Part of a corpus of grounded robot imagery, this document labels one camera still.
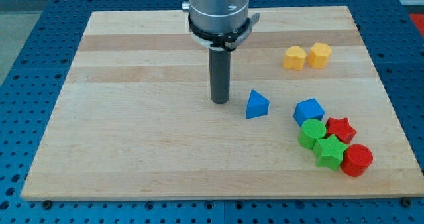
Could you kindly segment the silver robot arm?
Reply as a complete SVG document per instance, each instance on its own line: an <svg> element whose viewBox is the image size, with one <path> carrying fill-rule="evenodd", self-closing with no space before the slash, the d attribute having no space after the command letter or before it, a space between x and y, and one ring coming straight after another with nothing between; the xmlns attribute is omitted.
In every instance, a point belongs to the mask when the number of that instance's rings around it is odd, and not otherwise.
<svg viewBox="0 0 424 224"><path fill-rule="evenodd" d="M259 21L258 13L248 16L249 0L187 0L192 39L208 49L209 83L212 102L224 104L230 95L231 52L250 35Z"/></svg>

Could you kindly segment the black clamp ring mount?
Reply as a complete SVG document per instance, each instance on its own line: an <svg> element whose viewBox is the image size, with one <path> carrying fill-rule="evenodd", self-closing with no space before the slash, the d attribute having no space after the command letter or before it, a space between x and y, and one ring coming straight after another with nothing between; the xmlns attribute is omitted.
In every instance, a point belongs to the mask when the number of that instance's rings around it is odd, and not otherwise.
<svg viewBox="0 0 424 224"><path fill-rule="evenodd" d="M259 21L260 14L255 13L240 27L233 32L213 34L197 28L190 16L188 16L189 31L192 39L201 46L214 51L234 51L250 35L254 25Z"/></svg>

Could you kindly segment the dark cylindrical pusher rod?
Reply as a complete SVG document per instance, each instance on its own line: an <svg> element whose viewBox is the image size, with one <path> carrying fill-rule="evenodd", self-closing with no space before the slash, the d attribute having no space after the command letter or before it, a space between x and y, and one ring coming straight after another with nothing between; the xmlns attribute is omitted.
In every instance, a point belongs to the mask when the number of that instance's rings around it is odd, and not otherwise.
<svg viewBox="0 0 424 224"><path fill-rule="evenodd" d="M209 50L209 77L211 100L224 104L229 100L231 53Z"/></svg>

